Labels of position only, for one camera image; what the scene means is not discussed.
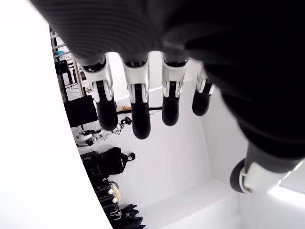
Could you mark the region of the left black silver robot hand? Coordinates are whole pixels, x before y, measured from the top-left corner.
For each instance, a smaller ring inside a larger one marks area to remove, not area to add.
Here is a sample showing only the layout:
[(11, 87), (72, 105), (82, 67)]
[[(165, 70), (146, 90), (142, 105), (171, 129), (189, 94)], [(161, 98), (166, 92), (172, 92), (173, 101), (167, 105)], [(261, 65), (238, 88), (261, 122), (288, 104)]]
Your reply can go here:
[(174, 125), (189, 59), (202, 63), (193, 112), (217, 86), (249, 141), (230, 183), (267, 192), (305, 159), (305, 4), (301, 0), (34, 0), (79, 63), (104, 129), (117, 126), (108, 53), (118, 53), (133, 131), (150, 133), (149, 53), (162, 53), (163, 122)]

